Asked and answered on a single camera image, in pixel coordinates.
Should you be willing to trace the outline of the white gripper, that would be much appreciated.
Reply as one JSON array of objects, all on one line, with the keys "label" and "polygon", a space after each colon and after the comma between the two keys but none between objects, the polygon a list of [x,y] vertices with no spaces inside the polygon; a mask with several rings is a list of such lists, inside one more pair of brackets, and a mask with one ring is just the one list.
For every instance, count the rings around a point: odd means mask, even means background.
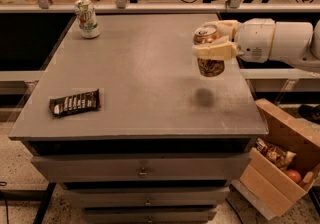
[{"label": "white gripper", "polygon": [[204,26],[214,26],[221,38],[194,45],[192,52],[197,58],[226,61],[238,54],[247,62],[268,60],[276,27],[274,20],[254,18],[241,24],[237,20],[219,20],[206,22]]}]

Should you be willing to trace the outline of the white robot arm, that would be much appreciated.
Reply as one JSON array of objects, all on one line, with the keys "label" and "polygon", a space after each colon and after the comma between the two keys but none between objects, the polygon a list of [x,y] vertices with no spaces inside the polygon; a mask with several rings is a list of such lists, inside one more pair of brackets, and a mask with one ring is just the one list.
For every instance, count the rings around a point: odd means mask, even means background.
[{"label": "white robot arm", "polygon": [[211,21],[197,28],[193,54],[203,60],[283,62],[293,68],[319,72],[320,24],[276,22],[272,19]]}]

